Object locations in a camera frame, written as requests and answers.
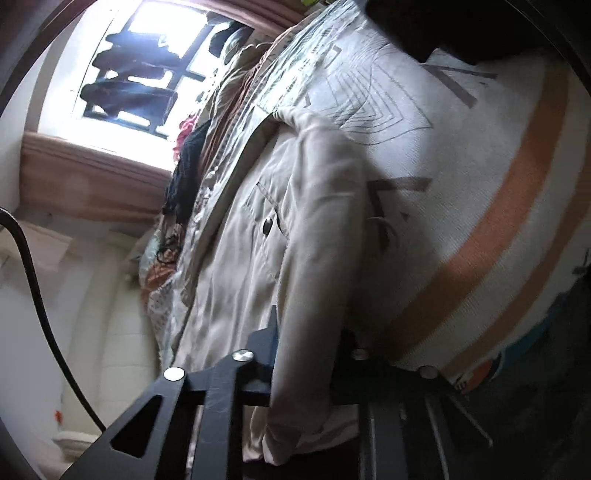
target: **dark fabric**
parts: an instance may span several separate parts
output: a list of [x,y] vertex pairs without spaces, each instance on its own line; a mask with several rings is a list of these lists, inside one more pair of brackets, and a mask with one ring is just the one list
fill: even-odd
[[166,215],[175,213],[176,222],[185,225],[189,221],[201,178],[197,166],[211,120],[197,127],[189,134],[181,148],[173,178],[166,189],[166,200],[162,209]]
[[232,57],[238,53],[238,50],[246,43],[252,32],[254,32],[254,29],[251,27],[241,27],[228,37],[220,55],[220,59],[224,65],[230,63]]
[[162,46],[163,36],[159,33],[119,32],[105,37],[113,45],[142,50],[144,48],[159,48]]
[[591,271],[564,293],[562,312],[533,347],[467,396],[495,441],[473,453],[470,478],[576,480],[591,444]]
[[169,51],[168,46],[163,44],[160,34],[120,32],[107,35],[106,40],[113,43],[113,48],[99,53],[97,59],[106,54],[107,61],[110,62],[122,62],[128,58],[169,69],[176,68],[181,61],[176,53]]
[[217,32],[209,43],[209,53],[219,58],[219,56],[222,54],[223,46],[226,44],[226,40],[228,40],[230,35],[232,35],[236,30],[239,30],[242,27],[245,27],[245,25],[234,21],[230,23],[227,29]]
[[110,50],[100,52],[92,66],[100,70],[112,70],[119,74],[119,77],[140,77],[144,79],[160,80],[166,71],[163,67],[150,64],[143,59],[137,58],[137,52],[126,50],[120,47],[113,47]]
[[102,79],[84,85],[80,97],[100,106],[109,116],[117,116],[123,111],[145,118],[153,125],[164,125],[177,93],[128,80]]

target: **window frame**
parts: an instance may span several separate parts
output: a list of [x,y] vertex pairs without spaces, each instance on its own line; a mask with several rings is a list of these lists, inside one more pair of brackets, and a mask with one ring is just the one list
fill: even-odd
[[[135,17],[137,15],[137,13],[139,12],[139,10],[142,8],[143,5],[149,4],[149,3],[169,4],[169,5],[174,5],[175,7],[197,10],[197,11],[203,12],[204,14],[206,13],[206,11],[204,11],[200,8],[193,7],[192,5],[178,4],[178,3],[170,2],[167,0],[143,0],[138,5],[138,8],[135,9],[134,13],[127,20],[125,25],[121,28],[120,33],[129,31],[129,28],[130,28],[131,24],[133,23],[133,21],[135,20]],[[202,27],[202,29],[200,30],[200,32],[197,34],[197,36],[195,37],[195,40],[193,40],[193,42],[191,43],[191,45],[189,46],[189,48],[187,49],[185,54],[181,57],[178,66],[175,69],[167,69],[168,71],[172,72],[173,76],[170,79],[170,81],[168,82],[168,85],[164,88],[168,88],[170,90],[176,91],[178,88],[178,84],[181,82],[183,77],[188,77],[188,78],[191,78],[191,79],[196,80],[198,82],[203,82],[206,79],[205,75],[202,75],[200,73],[196,73],[196,72],[189,70],[189,65],[191,65],[191,62],[195,58],[195,55],[199,51],[199,48],[201,47],[203,42],[205,40],[207,40],[207,37],[212,32],[214,27],[215,27],[215,25],[205,24]],[[97,74],[95,81],[100,80],[100,79],[105,79],[107,72],[108,72],[108,70],[103,70],[103,69],[99,70],[99,73]],[[149,126],[145,126],[145,125],[136,124],[134,122],[130,122],[128,120],[124,120],[121,118],[112,118],[112,117],[109,117],[106,113],[96,112],[94,110],[95,106],[98,106],[98,105],[95,105],[94,103],[87,103],[84,108],[84,112],[82,113],[82,117],[92,118],[95,120],[101,120],[103,122],[109,122],[112,124],[120,125],[125,128],[131,128],[133,130],[139,130],[141,132],[146,132],[151,135],[155,135],[156,137],[164,138],[165,140],[168,139],[168,135],[163,134],[162,132],[158,132],[156,130],[158,127],[161,127],[162,125],[150,124]]]

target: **hanging clothes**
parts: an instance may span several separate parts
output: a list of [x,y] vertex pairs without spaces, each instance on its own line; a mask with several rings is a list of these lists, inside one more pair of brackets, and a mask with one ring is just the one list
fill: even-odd
[[112,70],[117,72],[119,77],[140,77],[144,79],[160,80],[164,77],[166,69],[157,67],[146,61],[136,58],[136,52],[125,50],[120,47],[113,47],[110,50],[100,52],[92,66],[99,70]]
[[246,27],[245,25],[241,24],[240,22],[231,22],[227,29],[217,32],[212,36],[211,41],[209,42],[209,53],[212,54],[214,57],[218,57],[222,54],[223,46],[226,44],[226,40],[232,35],[236,30],[240,30],[242,27]]
[[185,139],[173,178],[166,189],[158,226],[158,251],[147,269],[141,298],[148,304],[150,293],[162,287],[176,272],[189,217],[201,183],[198,165],[211,120],[199,125]]
[[[113,53],[107,54],[106,61],[110,63],[121,62],[121,54],[125,54],[128,59],[135,59],[141,63],[169,69],[176,68],[180,63],[180,57],[168,50],[168,45],[165,44],[165,36],[161,34],[127,31],[107,35],[105,40],[113,44],[113,48],[107,50],[107,52],[121,49],[117,58],[111,57],[114,55]],[[105,53],[99,53],[97,59]]]
[[80,97],[112,117],[127,112],[149,120],[152,125],[164,125],[178,95],[170,89],[129,80],[101,79],[84,85]]
[[162,213],[175,213],[176,223],[186,225],[193,210],[195,197],[201,178],[197,166],[199,165],[201,150],[211,120],[193,130],[185,139],[181,148],[177,167],[173,178],[166,189],[166,201]]

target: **screw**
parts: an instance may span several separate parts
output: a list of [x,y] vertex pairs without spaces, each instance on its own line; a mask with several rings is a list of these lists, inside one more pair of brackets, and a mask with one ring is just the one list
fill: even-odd
[[250,350],[238,350],[232,354],[232,358],[236,362],[250,362],[255,358],[255,354]]

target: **black cable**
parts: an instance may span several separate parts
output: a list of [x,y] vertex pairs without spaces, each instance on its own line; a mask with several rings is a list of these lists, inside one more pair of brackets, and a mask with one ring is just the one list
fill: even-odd
[[18,252],[21,255],[22,264],[25,267],[29,288],[31,289],[33,305],[35,306],[35,311],[37,312],[37,317],[39,318],[39,323],[41,324],[41,330],[43,330],[45,340],[47,341],[47,345],[49,345],[51,353],[53,353],[57,364],[60,366],[61,372],[64,374],[64,377],[66,377],[68,384],[74,391],[78,401],[86,410],[86,413],[90,416],[92,421],[95,422],[95,425],[99,428],[99,430],[104,432],[106,430],[105,425],[103,425],[100,418],[88,403],[88,400],[82,393],[78,383],[76,383],[74,375],[72,375],[72,372],[70,371],[64,356],[61,354],[60,348],[57,346],[56,339],[53,336],[53,332],[51,331],[51,326],[47,318],[47,312],[45,311],[45,307],[43,305],[43,298],[41,298],[41,290],[39,290],[39,283],[37,281],[37,274],[35,273],[35,266],[33,266],[31,251],[29,250],[29,245],[27,244],[27,239],[21,229],[21,226],[18,224],[15,218],[2,207],[0,207],[0,225],[5,227],[10,232],[17,244]]

